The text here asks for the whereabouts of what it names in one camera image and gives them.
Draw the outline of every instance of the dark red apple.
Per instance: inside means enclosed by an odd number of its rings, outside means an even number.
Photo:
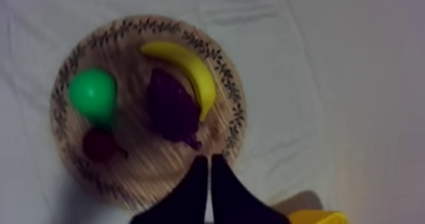
[[[83,152],[92,161],[108,162],[118,151],[114,136],[101,128],[91,128],[83,138]]]

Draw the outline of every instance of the woven basket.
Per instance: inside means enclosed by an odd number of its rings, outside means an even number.
[[[190,83],[174,66],[146,58],[140,46],[154,40],[180,44],[200,56],[211,71],[217,99],[197,137],[200,151],[173,144],[151,132],[143,108],[151,71],[160,66],[192,93]],[[115,78],[118,110],[113,133],[129,156],[115,156],[106,165],[82,152],[90,123],[71,107],[68,86],[88,68],[102,68]],[[131,16],[96,29],[72,50],[59,69],[51,94],[51,129],[66,169],[83,188],[107,202],[141,212],[163,199],[184,177],[194,157],[223,153],[232,164],[243,144],[245,96],[233,63],[220,46],[195,27],[162,16]]]

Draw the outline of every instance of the wrinkled cloth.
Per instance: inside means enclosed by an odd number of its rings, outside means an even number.
[[[321,102],[285,0],[0,0],[0,223],[129,222],[132,213],[87,195],[64,169],[49,96],[80,39],[136,14],[189,22],[233,60],[248,122],[233,170],[253,195],[274,204],[312,190],[337,208]]]

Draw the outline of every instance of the yellow object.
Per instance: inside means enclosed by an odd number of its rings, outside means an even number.
[[[148,42],[140,49],[143,54],[170,61],[183,70],[195,90],[201,108],[199,120],[204,121],[216,99],[214,79],[204,62],[188,49],[171,42]]]
[[[348,224],[347,217],[337,211],[302,210],[289,216],[291,224]]]

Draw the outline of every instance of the white fabric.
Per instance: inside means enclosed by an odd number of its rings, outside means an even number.
[[[285,0],[0,0],[0,223],[129,221],[130,213],[93,199],[67,174],[48,111],[72,47],[134,14],[194,24],[236,64],[248,127],[234,171],[253,194],[273,204],[313,190],[337,208],[321,102]]]

